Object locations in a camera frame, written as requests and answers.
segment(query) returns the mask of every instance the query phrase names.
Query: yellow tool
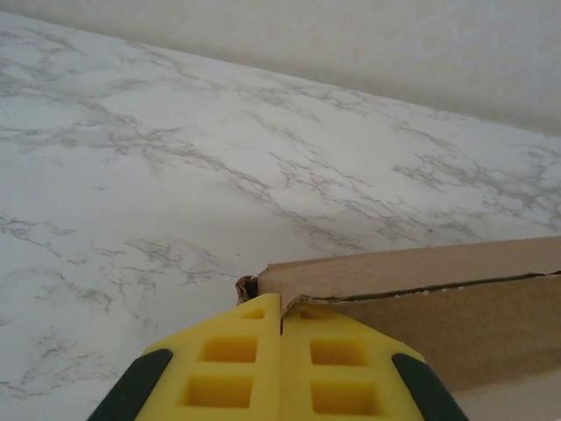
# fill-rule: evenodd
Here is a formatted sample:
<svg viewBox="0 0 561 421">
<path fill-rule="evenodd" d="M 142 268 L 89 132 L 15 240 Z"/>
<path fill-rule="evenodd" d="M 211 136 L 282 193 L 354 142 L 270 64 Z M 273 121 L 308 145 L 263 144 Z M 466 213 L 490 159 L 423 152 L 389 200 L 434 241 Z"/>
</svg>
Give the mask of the yellow tool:
<svg viewBox="0 0 561 421">
<path fill-rule="evenodd" d="M 149 346 L 89 421 L 466 421 L 423 357 L 265 294 Z"/>
</svg>

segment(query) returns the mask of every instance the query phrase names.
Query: black rubber grip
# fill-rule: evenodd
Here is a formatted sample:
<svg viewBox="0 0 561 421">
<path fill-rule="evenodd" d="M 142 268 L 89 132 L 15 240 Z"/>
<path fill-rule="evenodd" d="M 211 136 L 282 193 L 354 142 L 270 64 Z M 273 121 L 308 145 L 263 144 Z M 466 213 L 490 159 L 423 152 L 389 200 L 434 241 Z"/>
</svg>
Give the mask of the black rubber grip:
<svg viewBox="0 0 561 421">
<path fill-rule="evenodd" d="M 404 353 L 392 357 L 424 421 L 468 421 L 432 368 Z"/>
<path fill-rule="evenodd" d="M 138 357 L 88 421 L 134 421 L 173 357 L 169 349 Z"/>
</svg>

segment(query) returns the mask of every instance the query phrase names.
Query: brown cardboard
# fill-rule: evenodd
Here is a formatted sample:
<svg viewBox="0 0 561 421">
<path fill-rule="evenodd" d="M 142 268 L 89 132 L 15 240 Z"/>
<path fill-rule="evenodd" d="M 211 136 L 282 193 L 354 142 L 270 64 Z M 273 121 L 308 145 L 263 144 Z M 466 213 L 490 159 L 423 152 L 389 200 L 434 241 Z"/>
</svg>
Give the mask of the brown cardboard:
<svg viewBox="0 0 561 421">
<path fill-rule="evenodd" d="M 555 237 L 280 263 L 237 287 L 240 301 L 279 293 L 284 311 L 336 305 L 421 352 L 461 404 L 517 396 L 522 409 L 549 408 L 531 419 L 552 420 L 561 398 L 540 402 L 539 388 L 561 390 L 560 274 Z M 495 409 L 474 419 L 511 419 Z"/>
</svg>

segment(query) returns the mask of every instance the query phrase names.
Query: marble countertop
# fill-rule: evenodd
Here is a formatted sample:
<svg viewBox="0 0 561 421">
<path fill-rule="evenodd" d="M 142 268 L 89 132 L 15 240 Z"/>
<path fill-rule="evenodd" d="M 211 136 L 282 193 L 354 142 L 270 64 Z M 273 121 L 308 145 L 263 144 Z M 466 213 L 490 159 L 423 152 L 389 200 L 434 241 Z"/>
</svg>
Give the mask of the marble countertop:
<svg viewBox="0 0 561 421">
<path fill-rule="evenodd" d="M 85 419 L 269 262 L 561 234 L 561 139 L 0 14 L 0 418 Z"/>
</svg>

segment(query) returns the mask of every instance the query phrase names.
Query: white wall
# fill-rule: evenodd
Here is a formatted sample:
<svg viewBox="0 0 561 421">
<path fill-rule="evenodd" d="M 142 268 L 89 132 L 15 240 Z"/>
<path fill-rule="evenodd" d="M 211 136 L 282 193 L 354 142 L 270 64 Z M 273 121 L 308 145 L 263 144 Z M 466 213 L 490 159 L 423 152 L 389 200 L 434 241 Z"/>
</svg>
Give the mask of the white wall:
<svg viewBox="0 0 561 421">
<path fill-rule="evenodd" d="M 0 10 L 561 133 L 561 0 L 0 0 Z"/>
</svg>

